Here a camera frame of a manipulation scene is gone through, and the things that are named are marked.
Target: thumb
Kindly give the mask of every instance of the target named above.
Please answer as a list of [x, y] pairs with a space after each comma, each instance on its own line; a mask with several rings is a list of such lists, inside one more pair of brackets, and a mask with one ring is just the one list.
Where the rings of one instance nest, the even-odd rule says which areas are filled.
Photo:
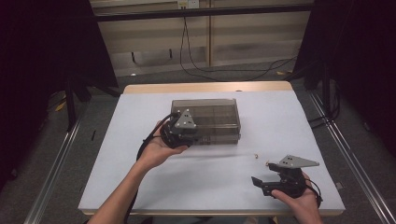
[[285, 194], [280, 190], [274, 189], [273, 191], [271, 191], [271, 194], [279, 199], [282, 203], [287, 204], [290, 208], [292, 208], [296, 204], [294, 199], [292, 199], [289, 195]]

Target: gray carpet floor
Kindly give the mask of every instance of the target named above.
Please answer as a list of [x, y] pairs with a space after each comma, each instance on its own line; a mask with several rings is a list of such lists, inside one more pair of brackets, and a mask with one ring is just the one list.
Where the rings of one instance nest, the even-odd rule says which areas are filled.
[[[226, 69], [264, 69], [268, 63], [255, 63], [224, 66]], [[293, 64], [288, 63], [254, 80], [280, 80], [284, 76], [275, 71], [288, 71]], [[263, 72], [218, 72], [204, 73], [190, 70], [192, 74], [211, 76], [227, 81], [242, 81], [263, 74]], [[126, 85], [142, 83], [178, 83], [213, 81], [203, 77], [193, 77], [184, 71], [165, 72], [136, 77], [118, 78], [122, 91]], [[309, 93], [303, 82], [292, 81], [292, 86], [300, 100], [308, 119], [318, 117]], [[117, 98], [92, 90], [92, 100], [81, 120], [78, 135], [69, 151], [62, 172], [49, 199], [41, 223], [82, 223], [87, 219], [77, 210], [85, 184], [91, 173], [97, 153], [100, 149], [106, 129], [117, 105]], [[367, 174], [372, 178], [380, 193], [386, 199], [390, 209], [396, 209], [396, 196], [392, 194], [396, 187], [396, 161], [383, 147], [375, 133], [366, 131], [363, 120], [354, 108], [345, 100], [341, 101], [341, 113], [336, 123], [346, 137], [353, 152], [361, 162]], [[65, 137], [67, 128], [66, 110], [49, 110], [35, 145], [26, 156], [19, 177], [9, 181], [0, 193], [0, 223], [22, 223], [40, 191], [50, 167], [55, 160]], [[350, 171], [326, 126], [313, 130], [318, 146], [334, 183], [342, 183], [339, 193], [346, 206], [344, 214], [338, 217], [325, 217], [325, 223], [381, 223], [378, 215], [365, 196], [356, 178]], [[133, 217], [134, 223], [140, 223], [142, 217]], [[280, 217], [280, 223], [297, 223], [292, 217]]]

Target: person's left hand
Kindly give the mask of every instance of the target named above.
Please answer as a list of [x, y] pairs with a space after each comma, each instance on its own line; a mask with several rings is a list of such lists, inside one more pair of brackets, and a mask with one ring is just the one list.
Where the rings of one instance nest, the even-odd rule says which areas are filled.
[[161, 127], [154, 134], [155, 137], [148, 143], [137, 161], [144, 165], [147, 170], [163, 164], [170, 156], [180, 154], [188, 148], [187, 146], [168, 147], [161, 139], [160, 129]]

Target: hand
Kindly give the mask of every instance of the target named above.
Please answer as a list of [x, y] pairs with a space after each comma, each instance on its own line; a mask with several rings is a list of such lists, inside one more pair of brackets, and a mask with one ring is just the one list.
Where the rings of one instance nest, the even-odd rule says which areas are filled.
[[[309, 179], [308, 175], [305, 173], [303, 173], [303, 175], [305, 179]], [[308, 180], [305, 182], [306, 185], [311, 186], [311, 182]], [[284, 192], [276, 189], [271, 193], [274, 197], [290, 207], [300, 224], [323, 223], [319, 214], [316, 195], [312, 190], [306, 189], [303, 195], [296, 199], [293, 199]]]
[[137, 161], [141, 163], [147, 171], [163, 164], [170, 156], [180, 154], [188, 148], [187, 146], [176, 148], [168, 147], [160, 137], [160, 129], [161, 127], [154, 134], [154, 136], [158, 137], [154, 137], [148, 143], [146, 148], [143, 150], [140, 159]]

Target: wall socket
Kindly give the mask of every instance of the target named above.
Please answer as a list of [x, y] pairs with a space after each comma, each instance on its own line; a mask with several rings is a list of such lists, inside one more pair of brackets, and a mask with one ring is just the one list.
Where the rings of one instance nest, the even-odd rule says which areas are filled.
[[177, 1], [178, 9], [199, 8], [199, 0], [179, 0]]

